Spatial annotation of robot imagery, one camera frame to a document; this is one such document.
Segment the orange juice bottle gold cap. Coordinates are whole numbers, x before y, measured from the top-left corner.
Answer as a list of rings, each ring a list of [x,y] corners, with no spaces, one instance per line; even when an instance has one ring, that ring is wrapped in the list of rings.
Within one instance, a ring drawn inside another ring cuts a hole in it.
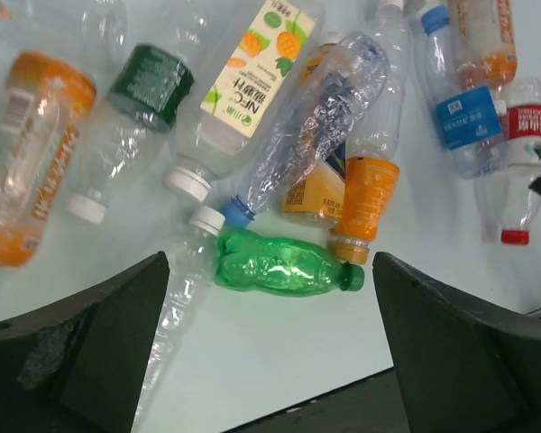
[[[345,262],[367,262],[400,175],[399,167],[375,157],[352,157],[346,162],[343,214],[330,240],[335,256]]]

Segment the green crushed plastic bottle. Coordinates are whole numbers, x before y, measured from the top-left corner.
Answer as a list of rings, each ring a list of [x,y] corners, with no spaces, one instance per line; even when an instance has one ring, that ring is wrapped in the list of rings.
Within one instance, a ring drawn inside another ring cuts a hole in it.
[[[361,266],[342,262],[324,247],[229,227],[218,238],[215,283],[236,291],[308,298],[334,290],[356,292]]]

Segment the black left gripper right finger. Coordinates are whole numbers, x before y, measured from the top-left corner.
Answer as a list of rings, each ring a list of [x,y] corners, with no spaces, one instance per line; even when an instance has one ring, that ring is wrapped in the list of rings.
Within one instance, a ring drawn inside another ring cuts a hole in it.
[[[541,432],[541,309],[505,309],[389,253],[372,274],[411,431]]]

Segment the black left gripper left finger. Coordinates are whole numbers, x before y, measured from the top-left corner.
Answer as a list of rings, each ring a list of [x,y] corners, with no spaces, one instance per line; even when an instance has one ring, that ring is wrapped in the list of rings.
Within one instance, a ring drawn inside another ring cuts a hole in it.
[[[128,432],[170,268],[156,253],[0,321],[0,432]]]

